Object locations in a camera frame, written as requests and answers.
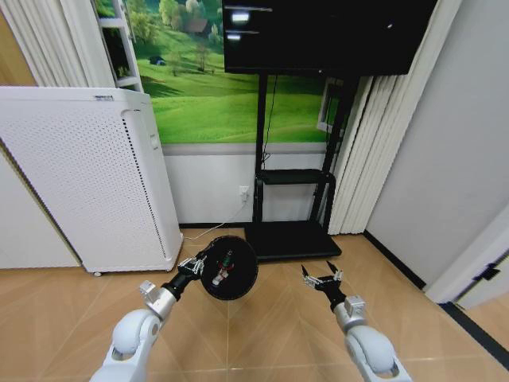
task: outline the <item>landscape wallpaper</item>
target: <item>landscape wallpaper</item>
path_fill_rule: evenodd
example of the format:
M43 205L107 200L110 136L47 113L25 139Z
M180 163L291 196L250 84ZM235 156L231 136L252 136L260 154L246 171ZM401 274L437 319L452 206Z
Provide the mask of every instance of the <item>landscape wallpaper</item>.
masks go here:
M224 72L220 0L126 3L143 88L152 98L161 142L254 142L258 77ZM95 4L100 17L114 15L110 0ZM129 75L122 59L117 61L117 75ZM271 76L267 118L273 86ZM270 142L323 142L325 133L317 129L323 91L323 78L279 76Z

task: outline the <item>white wall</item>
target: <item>white wall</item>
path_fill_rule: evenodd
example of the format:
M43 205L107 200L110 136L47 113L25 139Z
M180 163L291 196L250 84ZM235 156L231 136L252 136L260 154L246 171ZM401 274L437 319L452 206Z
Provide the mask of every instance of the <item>white wall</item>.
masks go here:
M0 268L77 266L0 149Z
M321 168L323 154L273 154L267 169ZM179 223L222 223L242 206L239 186L249 185L248 201L233 220L251 221L255 156L168 155L169 183ZM313 185L270 185L264 188L264 220L306 220Z
M464 0L367 226L427 283L509 201L508 14Z

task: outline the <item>green grass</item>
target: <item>green grass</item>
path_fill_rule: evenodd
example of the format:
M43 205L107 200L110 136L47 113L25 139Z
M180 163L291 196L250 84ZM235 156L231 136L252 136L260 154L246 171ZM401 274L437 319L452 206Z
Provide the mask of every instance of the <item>green grass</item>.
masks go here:
M225 73L221 47L201 37L172 31L157 16L152 14L157 26L156 41L152 45L136 45L135 50L143 87L152 97L161 142L254 142L258 77ZM205 73L197 70L198 44L207 44L209 51ZM169 64L175 51L181 55L177 76L170 65L149 64L148 57L154 55L162 56ZM271 78L267 92L266 125L273 81ZM324 141L324 132L316 128L323 88L323 80L278 78L271 142Z

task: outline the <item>white air purifier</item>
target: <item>white air purifier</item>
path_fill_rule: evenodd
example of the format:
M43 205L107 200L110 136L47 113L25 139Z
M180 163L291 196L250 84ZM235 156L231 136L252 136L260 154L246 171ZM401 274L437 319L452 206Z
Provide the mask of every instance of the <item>white air purifier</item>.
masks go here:
M173 267L182 235L148 95L3 87L0 139L87 271Z

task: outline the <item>black baseboard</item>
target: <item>black baseboard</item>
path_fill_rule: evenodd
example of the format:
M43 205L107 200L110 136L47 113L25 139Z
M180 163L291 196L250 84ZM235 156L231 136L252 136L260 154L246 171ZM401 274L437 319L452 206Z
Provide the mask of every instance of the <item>black baseboard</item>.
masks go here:
M178 226L180 228L212 228L221 223L180 223ZM221 228L245 228L249 222L232 222L226 223L221 226Z
M454 305L452 302L438 304L453 318L465 331L472 336L479 344L485 348L500 364L509 371L509 352L499 344L492 336L486 333L469 316Z
M394 253L386 248L385 245L380 243L370 232L364 231L363 235L368 239L387 259L394 264L417 288L422 289L426 286L423 279L417 276L410 268L408 268L403 261L398 259Z

